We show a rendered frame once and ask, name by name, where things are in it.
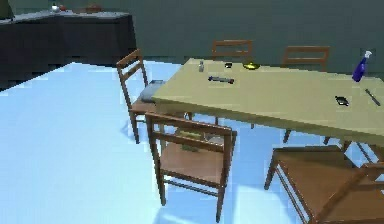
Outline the grey cushion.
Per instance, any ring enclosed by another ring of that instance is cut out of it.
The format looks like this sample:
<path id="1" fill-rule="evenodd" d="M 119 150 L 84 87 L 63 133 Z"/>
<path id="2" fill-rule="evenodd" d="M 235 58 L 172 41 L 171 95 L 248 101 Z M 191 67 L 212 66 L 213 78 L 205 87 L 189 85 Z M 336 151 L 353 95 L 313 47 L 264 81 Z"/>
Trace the grey cushion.
<path id="1" fill-rule="evenodd" d="M 140 93 L 140 100 L 146 103 L 153 103 L 153 95 L 164 84 L 164 80 L 152 80 Z"/>

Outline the brown wooden chair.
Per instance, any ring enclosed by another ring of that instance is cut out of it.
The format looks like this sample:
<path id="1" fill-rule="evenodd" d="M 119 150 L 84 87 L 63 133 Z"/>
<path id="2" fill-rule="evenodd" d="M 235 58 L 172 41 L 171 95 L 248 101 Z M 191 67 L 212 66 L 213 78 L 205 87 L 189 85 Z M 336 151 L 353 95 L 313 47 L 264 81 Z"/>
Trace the brown wooden chair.
<path id="1" fill-rule="evenodd" d="M 325 72 L 329 53 L 329 46 L 287 46 L 282 59 L 282 66 L 316 65 Z"/>
<path id="2" fill-rule="evenodd" d="M 217 198 L 220 221 L 237 132 L 230 127 L 165 114 L 145 114 L 160 202 L 165 185 Z"/>
<path id="3" fill-rule="evenodd" d="M 145 123 L 145 119 L 139 119 L 147 112 L 155 112 L 156 104 L 146 103 L 140 100 L 139 96 L 143 89 L 152 81 L 149 80 L 143 56 L 140 49 L 136 49 L 116 63 L 118 77 L 127 105 L 128 115 L 134 140 L 140 143 L 138 123 Z"/>
<path id="4" fill-rule="evenodd" d="M 273 150 L 264 188 L 278 176 L 303 224 L 384 224 L 384 162 L 359 167 L 335 146 Z"/>
<path id="5" fill-rule="evenodd" d="M 212 59 L 217 58 L 250 58 L 252 54 L 251 40 L 214 40 Z"/>

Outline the tan wooden dining table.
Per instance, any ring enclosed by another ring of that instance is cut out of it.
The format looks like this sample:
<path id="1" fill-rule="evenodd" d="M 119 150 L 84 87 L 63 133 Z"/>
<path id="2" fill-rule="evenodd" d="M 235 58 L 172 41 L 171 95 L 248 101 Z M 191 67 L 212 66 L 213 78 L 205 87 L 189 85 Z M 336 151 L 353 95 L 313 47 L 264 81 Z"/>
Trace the tan wooden dining table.
<path id="1" fill-rule="evenodd" d="M 297 132 L 365 143 L 384 160 L 384 81 L 349 75 L 262 66 L 247 70 L 240 63 L 225 68 L 189 59 L 153 96 L 157 109 L 193 112 Z M 234 84 L 208 81 L 232 78 Z M 381 103 L 377 106 L 368 89 Z M 349 105 L 339 105 L 335 97 Z"/>

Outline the brown pan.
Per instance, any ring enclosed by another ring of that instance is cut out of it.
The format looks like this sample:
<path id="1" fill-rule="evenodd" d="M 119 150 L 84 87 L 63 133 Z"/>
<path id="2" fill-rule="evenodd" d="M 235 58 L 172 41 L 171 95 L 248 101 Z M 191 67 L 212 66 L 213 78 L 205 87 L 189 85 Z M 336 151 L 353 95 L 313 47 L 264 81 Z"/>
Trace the brown pan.
<path id="1" fill-rule="evenodd" d="M 80 13 L 92 14 L 92 13 L 98 13 L 101 11 L 102 11 L 102 7 L 97 4 L 88 5 L 83 8 L 73 9 L 73 12 L 76 14 L 80 14 Z"/>

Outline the dark kitchen counter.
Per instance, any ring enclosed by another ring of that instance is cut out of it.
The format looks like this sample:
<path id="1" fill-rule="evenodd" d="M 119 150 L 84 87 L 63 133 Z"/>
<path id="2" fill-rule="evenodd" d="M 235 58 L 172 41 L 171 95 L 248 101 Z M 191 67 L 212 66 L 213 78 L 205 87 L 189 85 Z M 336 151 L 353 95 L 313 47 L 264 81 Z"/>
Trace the dark kitchen counter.
<path id="1" fill-rule="evenodd" d="M 72 62 L 113 67 L 135 49 L 129 13 L 40 11 L 0 20 L 0 91 Z"/>

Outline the blue spray bottle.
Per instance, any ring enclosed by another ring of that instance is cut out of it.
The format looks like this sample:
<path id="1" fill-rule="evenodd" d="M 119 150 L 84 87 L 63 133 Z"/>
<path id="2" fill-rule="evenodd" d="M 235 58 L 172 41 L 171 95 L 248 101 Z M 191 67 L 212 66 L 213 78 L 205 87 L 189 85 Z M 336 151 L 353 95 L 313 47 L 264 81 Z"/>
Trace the blue spray bottle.
<path id="1" fill-rule="evenodd" d="M 354 72 L 352 74 L 352 79 L 355 82 L 360 82 L 362 77 L 364 76 L 366 62 L 370 58 L 371 55 L 372 55 L 371 51 L 366 51 L 364 56 L 363 56 L 363 58 L 359 62 L 359 64 L 356 66 L 356 68 L 355 68 L 355 70 L 354 70 Z"/>

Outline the grey knife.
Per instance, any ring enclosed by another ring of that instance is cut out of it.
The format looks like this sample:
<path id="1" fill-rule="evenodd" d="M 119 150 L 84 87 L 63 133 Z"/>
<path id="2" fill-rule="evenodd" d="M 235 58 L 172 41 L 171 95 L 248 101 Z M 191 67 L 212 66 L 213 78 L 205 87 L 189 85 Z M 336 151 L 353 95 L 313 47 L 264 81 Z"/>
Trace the grey knife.
<path id="1" fill-rule="evenodd" d="M 371 100 L 372 100 L 377 106 L 381 106 L 381 103 L 375 98 L 375 96 L 374 96 L 368 89 L 365 89 L 365 92 L 370 96 Z"/>

